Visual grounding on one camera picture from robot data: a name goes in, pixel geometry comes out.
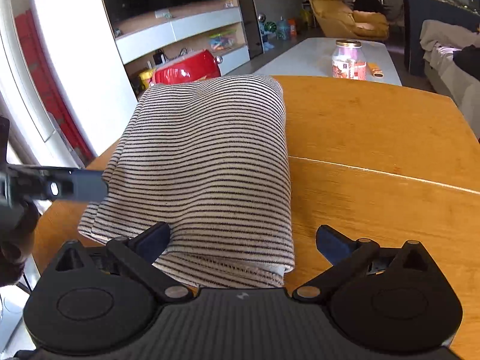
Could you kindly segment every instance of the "screw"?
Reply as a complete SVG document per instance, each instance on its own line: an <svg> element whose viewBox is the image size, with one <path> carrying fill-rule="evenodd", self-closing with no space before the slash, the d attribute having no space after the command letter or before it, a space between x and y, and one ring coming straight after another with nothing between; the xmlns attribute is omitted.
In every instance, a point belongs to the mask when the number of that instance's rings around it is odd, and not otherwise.
<svg viewBox="0 0 480 360"><path fill-rule="evenodd" d="M172 286L165 290L165 295L172 299L183 298L188 295L188 289L183 286Z"/></svg>
<svg viewBox="0 0 480 360"><path fill-rule="evenodd" d="M307 298L307 299L316 298L317 296L320 295L320 288L313 287L313 286L303 286L297 290L297 294L302 298Z"/></svg>

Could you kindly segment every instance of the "folded towel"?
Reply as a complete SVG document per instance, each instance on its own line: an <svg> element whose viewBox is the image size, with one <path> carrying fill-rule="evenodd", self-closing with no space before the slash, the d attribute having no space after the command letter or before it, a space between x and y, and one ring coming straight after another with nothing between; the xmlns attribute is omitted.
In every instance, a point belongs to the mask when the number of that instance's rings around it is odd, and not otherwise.
<svg viewBox="0 0 480 360"><path fill-rule="evenodd" d="M154 265L185 284L280 287L294 267L282 89L267 76L155 85L79 231L105 243L171 227Z"/></svg>

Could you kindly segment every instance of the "yellow cushion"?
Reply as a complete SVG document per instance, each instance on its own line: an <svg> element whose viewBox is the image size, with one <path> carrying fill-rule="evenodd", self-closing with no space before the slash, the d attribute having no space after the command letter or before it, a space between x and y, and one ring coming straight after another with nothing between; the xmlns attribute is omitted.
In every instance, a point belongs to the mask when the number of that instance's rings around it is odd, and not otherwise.
<svg viewBox="0 0 480 360"><path fill-rule="evenodd" d="M352 31L358 36L366 38L385 38L388 36L388 26L371 23L355 23Z"/></svg>
<svg viewBox="0 0 480 360"><path fill-rule="evenodd" d="M388 25L387 18L381 13L353 11L353 18L357 23L378 23Z"/></svg>
<svg viewBox="0 0 480 360"><path fill-rule="evenodd" d="M324 12L345 12L352 13L352 10L341 1L313 0L313 10L323 16Z"/></svg>
<svg viewBox="0 0 480 360"><path fill-rule="evenodd" d="M329 11L329 12L324 12L322 17L324 19L339 20L343 24L345 24L347 27L354 27L355 26L355 21L354 21L351 13Z"/></svg>

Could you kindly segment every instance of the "white shelf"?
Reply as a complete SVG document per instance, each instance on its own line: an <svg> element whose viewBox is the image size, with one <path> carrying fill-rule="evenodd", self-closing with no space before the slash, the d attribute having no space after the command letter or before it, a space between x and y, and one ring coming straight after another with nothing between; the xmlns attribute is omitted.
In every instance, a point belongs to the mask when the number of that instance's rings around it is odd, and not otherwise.
<svg viewBox="0 0 480 360"><path fill-rule="evenodd" d="M168 44L241 21L242 15L238 7L221 9L173 19L167 23L123 36L115 43L125 65Z"/></svg>
<svg viewBox="0 0 480 360"><path fill-rule="evenodd" d="M250 61L250 55L248 53L248 46L234 49L230 52L222 54L223 61L218 65L222 76L230 73L233 69L238 68L240 65Z"/></svg>

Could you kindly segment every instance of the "wooden table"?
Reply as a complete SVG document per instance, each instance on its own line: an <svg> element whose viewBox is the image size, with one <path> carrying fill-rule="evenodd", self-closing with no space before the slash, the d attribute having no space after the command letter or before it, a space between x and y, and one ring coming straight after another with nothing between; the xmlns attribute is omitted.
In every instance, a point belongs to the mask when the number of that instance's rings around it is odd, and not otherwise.
<svg viewBox="0 0 480 360"><path fill-rule="evenodd" d="M462 302L452 348L480 357L480 145L453 102L372 82L277 76L287 109L296 268L293 290L329 267L315 247L328 224L352 239L400 247L419 239ZM113 147L90 168L102 169ZM36 232L42 271L79 237L84 204L55 202Z"/></svg>

